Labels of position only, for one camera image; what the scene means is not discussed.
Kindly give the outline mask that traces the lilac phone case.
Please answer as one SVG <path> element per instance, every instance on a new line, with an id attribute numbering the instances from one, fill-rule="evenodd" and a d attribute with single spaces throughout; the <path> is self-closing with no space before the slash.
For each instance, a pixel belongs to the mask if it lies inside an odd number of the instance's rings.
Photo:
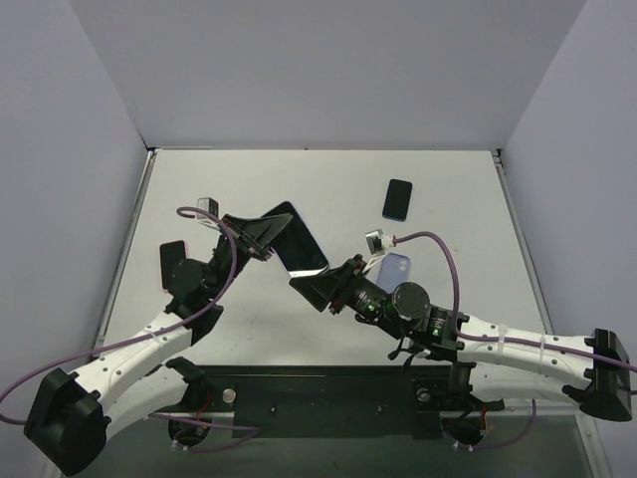
<path id="1" fill-rule="evenodd" d="M 401 254 L 389 253 L 380 263 L 376 285 L 387 293 L 392 293 L 400 284 L 407 282 L 411 260 Z"/>

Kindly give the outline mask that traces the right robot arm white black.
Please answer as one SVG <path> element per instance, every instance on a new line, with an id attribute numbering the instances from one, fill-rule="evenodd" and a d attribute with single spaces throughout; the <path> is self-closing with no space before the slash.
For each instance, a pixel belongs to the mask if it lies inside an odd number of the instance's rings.
<path id="1" fill-rule="evenodd" d="M 594 418 L 632 419 L 631 374 L 635 368 L 618 336 L 596 329 L 588 336 L 528 332 L 431 304 L 413 282 L 388 293 L 367 279 L 360 256 L 290 285 L 316 310 L 355 319 L 398 341 L 390 356 L 447 361 L 458 374 L 445 381 L 447 400 L 466 407 L 476 399 L 550 400 L 574 404 Z"/>

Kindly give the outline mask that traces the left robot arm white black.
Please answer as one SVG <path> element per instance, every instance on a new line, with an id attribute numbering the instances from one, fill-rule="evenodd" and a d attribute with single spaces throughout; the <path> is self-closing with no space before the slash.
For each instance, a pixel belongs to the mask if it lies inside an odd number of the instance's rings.
<path id="1" fill-rule="evenodd" d="M 169 404 L 191 410 L 202 403 L 203 382 L 163 363 L 212 331 L 223 313 L 219 301 L 234 279 L 250 260 L 270 258 L 293 219 L 289 213 L 207 217 L 221 233 L 211 259 L 182 259 L 173 267 L 171 300 L 145 328 L 96 349 L 93 361 L 70 372 L 46 366 L 23 432 L 63 474 L 86 469 L 125 416 L 139 420 Z"/>

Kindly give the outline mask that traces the blue phone black screen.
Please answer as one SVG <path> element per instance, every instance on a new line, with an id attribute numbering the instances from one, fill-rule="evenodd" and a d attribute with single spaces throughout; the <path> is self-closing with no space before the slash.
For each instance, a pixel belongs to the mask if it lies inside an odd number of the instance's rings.
<path id="1" fill-rule="evenodd" d="M 382 207 L 382 217 L 403 222 L 407 219 L 413 184 L 392 178 L 389 180 Z"/>

